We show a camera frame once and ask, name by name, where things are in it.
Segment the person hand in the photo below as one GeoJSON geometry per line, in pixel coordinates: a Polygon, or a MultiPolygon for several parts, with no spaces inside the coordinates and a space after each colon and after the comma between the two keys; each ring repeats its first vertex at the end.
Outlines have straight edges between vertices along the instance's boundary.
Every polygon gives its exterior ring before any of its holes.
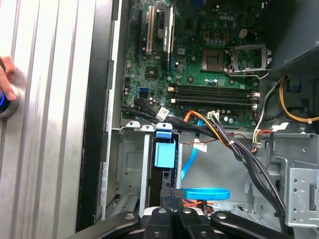
{"type": "Polygon", "coordinates": [[[0,89],[9,101],[14,101],[16,96],[10,84],[15,72],[13,60],[10,56],[1,56],[0,59],[5,67],[5,70],[0,68],[0,89]]]}

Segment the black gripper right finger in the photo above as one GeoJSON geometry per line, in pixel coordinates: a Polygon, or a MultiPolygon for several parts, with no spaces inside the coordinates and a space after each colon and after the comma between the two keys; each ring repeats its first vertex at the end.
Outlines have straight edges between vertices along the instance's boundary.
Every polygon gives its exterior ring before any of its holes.
{"type": "Polygon", "coordinates": [[[210,219],[182,203],[184,192],[172,189],[177,239],[289,239],[290,236],[233,214],[217,211],[210,219]]]}

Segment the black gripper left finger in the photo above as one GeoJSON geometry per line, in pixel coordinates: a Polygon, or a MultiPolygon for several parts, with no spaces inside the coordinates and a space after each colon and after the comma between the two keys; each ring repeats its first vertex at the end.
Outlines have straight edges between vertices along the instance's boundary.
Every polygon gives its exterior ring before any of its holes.
{"type": "Polygon", "coordinates": [[[136,212],[124,211],[101,221],[69,239],[171,239],[173,234],[172,189],[160,192],[160,206],[149,207],[139,216],[136,212]]]}

